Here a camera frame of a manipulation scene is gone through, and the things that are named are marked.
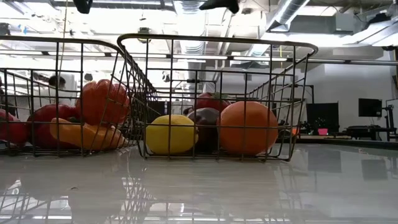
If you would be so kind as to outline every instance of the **yellow lemon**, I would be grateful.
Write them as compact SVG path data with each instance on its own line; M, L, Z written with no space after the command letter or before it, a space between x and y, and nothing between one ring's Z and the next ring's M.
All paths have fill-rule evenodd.
M169 115L156 118L152 124L169 124ZM192 125L172 126L170 137L170 153L186 152L198 141L198 133L193 127L193 121L183 115L171 115L171 124ZM169 126L148 125L146 128L146 144L156 154L168 154Z

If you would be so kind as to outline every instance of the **red bell pepper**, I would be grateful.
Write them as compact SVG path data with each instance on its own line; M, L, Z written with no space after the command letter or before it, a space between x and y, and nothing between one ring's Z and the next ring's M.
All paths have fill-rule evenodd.
M7 114L5 110L0 109L0 139L9 141L19 147L25 146L25 143L29 139L29 132L25 123L9 123L7 128L7 116L9 121L19 121L18 118L11 114Z
M123 123L129 114L130 99L127 90L110 80L89 82L83 87L83 114L85 122L90 125L103 126ZM76 101L76 109L81 110L81 101Z
M197 99L197 104L195 109L201 109L201 108L213 108L218 110L219 112L222 112L227 106L229 106L231 103L228 100L221 100L221 105L220 105L220 94L219 93L202 93L198 96L198 98L207 98L207 99Z
M75 107L68 105L58 106L58 117L62 119L68 119L70 117L79 118L79 112ZM57 107L55 104L45 105L30 115L27 119L28 122L32 120L35 122L51 122L53 118L57 117ZM32 123L28 123L29 131L32 130ZM50 124L34 123L34 132L30 134L30 143L33 144L32 138L34 138L35 146L39 146L43 149L56 149L57 140L52 137L50 132ZM76 146L60 142L61 149L76 149Z

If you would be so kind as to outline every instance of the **ventilation duct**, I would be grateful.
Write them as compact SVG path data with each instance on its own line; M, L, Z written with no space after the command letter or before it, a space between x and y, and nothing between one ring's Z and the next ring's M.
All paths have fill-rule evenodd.
M261 39L270 39L268 33L272 29L278 29L279 31L289 31L290 22L297 15L299 9L304 7L310 0L281 0L278 4L278 8L267 15L266 33L264 33ZM246 53L249 57L259 57L264 54L268 49L269 45L266 44L254 44Z
M290 22L297 16L297 13L310 0L281 0L278 8L267 15L266 31L289 31Z
M205 34L205 11L201 11L199 7L203 3L200 1L174 1L174 7L178 15L178 34L203 36ZM201 55L205 53L204 41L181 40L181 53ZM199 69L201 63L188 62L188 69ZM186 79L194 79L195 72L187 72Z

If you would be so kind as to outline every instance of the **desk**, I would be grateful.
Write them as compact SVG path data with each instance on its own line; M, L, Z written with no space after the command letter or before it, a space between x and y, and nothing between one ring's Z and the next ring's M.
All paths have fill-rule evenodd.
M371 138L376 141L376 134L387 133L387 141L390 141L389 133L396 131L396 128L381 128L377 126L352 126L347 128L346 134L351 138Z
M334 135L326 135L326 136L316 136L312 134L300 134L298 136L299 139L351 139L350 136L341 135L341 136L334 136Z

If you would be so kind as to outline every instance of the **bell pepper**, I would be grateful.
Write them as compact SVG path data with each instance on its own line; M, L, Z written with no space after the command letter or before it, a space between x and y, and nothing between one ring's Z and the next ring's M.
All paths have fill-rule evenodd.
M126 89L119 84L112 84L110 80L87 83L83 87L81 98L82 117L90 125L99 125L101 120L103 126L123 123L129 114ZM80 99L76 101L76 109L79 112L81 110Z
M50 133L54 138L56 138L57 119L54 118L51 120L51 122L52 124L50 124ZM58 119L58 122L60 141L81 147L80 124L73 124L65 119ZM93 145L92 150L94 151L110 150L121 147L123 143L124 137L114 126L106 128L104 126L92 126L87 123L83 125L83 149L90 150L91 145Z
M55 104L45 105L30 115L27 122L51 122L53 118L57 117L57 107ZM58 117L67 119L69 117L79 117L79 112L76 108L68 105L58 105ZM28 130L32 130L32 123L27 123ZM50 124L34 123L34 132L30 135L30 143L33 144L34 138L35 146L43 149L56 149L57 136L55 138L50 133ZM76 149L77 147L60 141L60 149Z
M0 109L0 140L9 141L19 147L25 146L29 139L29 132L25 123L9 123L7 128L7 116L9 121L19 121L18 118Z
M218 110L219 112L222 112L227 106L229 106L231 103L228 100L221 100L221 105L220 105L220 94L219 93L202 93L198 96L198 98L207 98L207 99L197 99L197 104L195 109L201 109L201 108L213 108Z

